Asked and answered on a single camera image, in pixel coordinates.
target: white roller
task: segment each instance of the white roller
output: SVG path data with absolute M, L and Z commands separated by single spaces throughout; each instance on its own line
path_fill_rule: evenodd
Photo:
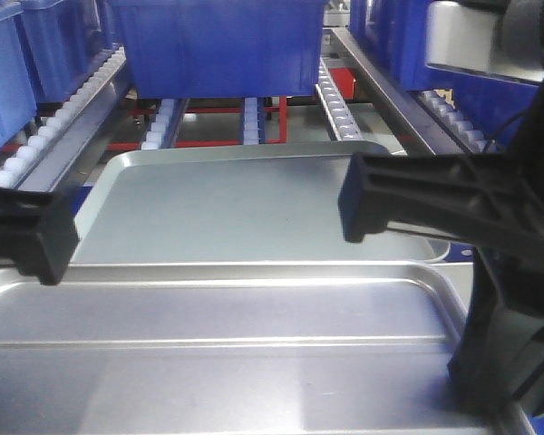
M 9 170 L 0 170 L 0 188 L 11 188 L 15 183 L 15 174 Z

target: red metal bar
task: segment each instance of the red metal bar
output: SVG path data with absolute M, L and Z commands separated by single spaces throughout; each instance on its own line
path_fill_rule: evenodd
M 0 148 L 0 152 L 17 152 L 21 146 L 20 143 L 6 143 Z
M 178 140 L 175 148 L 221 147 L 238 145 L 237 140 Z
M 280 97 L 278 117 L 278 142 L 273 143 L 287 143 L 288 140 L 288 98 Z
M 280 111 L 279 107 L 265 107 L 264 111 L 266 113 L 276 113 Z M 192 109 L 187 109 L 186 113 L 240 113 L 241 110 L 239 107 L 196 107 Z
M 107 151 L 135 151 L 139 149 L 139 142 L 115 142 L 107 146 Z

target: blue crate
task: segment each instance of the blue crate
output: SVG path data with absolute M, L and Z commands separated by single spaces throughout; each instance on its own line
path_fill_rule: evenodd
M 21 0 L 23 50 L 38 102 L 67 100 L 103 48 L 95 0 Z
M 101 21 L 104 47 L 113 49 L 117 43 L 117 35 L 115 33 L 115 22 L 112 17 L 111 6 L 107 0 L 97 0 L 97 7 L 99 10 L 99 20 Z
M 16 33 L 15 17 L 21 13 L 18 3 L 0 5 L 0 147 L 36 113 Z
M 143 98 L 311 95 L 326 0 L 110 0 Z

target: metal frame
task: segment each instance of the metal frame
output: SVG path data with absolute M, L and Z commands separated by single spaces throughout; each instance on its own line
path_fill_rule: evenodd
M 330 52 L 352 61 L 357 81 L 374 99 L 374 107 L 409 154 L 470 152 L 448 134 L 409 92 L 382 71 L 347 29 L 327 29 L 326 34 L 330 37 Z

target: silver metal plate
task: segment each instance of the silver metal plate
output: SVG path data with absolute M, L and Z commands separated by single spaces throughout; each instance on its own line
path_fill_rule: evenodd
M 459 411 L 463 318 L 409 263 L 0 271 L 0 433 L 529 434 Z
M 448 243 L 344 241 L 338 194 L 368 142 L 136 151 L 105 168 L 76 219 L 75 263 L 443 258 Z

